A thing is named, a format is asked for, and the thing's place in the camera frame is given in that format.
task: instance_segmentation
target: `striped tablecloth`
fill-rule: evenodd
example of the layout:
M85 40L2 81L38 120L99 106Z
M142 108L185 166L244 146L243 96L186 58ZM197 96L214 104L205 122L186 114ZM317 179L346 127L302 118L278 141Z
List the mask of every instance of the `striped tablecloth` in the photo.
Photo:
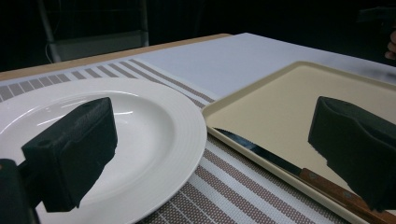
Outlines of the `striped tablecloth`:
M216 96L138 60L138 56L0 82L0 102L86 78L139 78L184 93L202 108ZM213 136L187 184L140 223L347 223Z

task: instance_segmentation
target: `knife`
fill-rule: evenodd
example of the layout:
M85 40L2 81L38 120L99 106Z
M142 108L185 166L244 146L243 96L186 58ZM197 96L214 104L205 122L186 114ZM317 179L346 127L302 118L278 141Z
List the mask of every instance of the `knife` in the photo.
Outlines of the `knife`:
M387 211L379 213L370 210L367 203L361 197L346 189L341 188L330 180L310 171L309 169L300 168L292 164L291 162L278 157L276 154L268 151L267 149L252 143L251 141L238 134L217 128L215 128L215 130L232 139L242 147L245 147L246 149L254 152L256 155L271 162L275 166L285 170L289 174L309 185L311 188L321 192L322 194L325 194L331 200L340 204L345 209L352 212L356 216L366 220L367 222L396 223L396 216L394 216L393 214Z

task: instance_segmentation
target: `wooden knife handle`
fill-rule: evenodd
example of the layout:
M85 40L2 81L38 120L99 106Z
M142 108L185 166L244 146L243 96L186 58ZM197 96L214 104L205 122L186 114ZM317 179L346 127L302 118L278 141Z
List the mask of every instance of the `wooden knife handle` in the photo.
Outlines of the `wooden knife handle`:
M326 178L304 168L299 177L308 185L339 203L345 209L369 223L396 223L396 216L384 211L382 213L370 210L367 203L358 195L339 187Z

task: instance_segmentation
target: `tray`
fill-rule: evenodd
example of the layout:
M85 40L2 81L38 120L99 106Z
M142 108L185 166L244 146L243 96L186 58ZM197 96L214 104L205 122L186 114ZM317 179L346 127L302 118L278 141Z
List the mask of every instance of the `tray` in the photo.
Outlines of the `tray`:
M216 131L238 133L277 156L350 189L307 142L319 96L350 102L396 123L396 86L315 63L293 63L203 109L208 131L346 220L364 220Z

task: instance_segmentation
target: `white plate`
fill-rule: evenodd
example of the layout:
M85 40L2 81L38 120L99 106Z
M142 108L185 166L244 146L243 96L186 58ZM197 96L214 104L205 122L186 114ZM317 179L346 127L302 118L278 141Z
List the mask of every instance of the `white plate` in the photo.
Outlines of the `white plate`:
M205 121L181 93L127 78L72 81L0 104L0 158L24 161L21 146L87 101L109 96L119 143L116 155L69 213L37 212L48 223L131 223L155 211L188 180L201 159Z

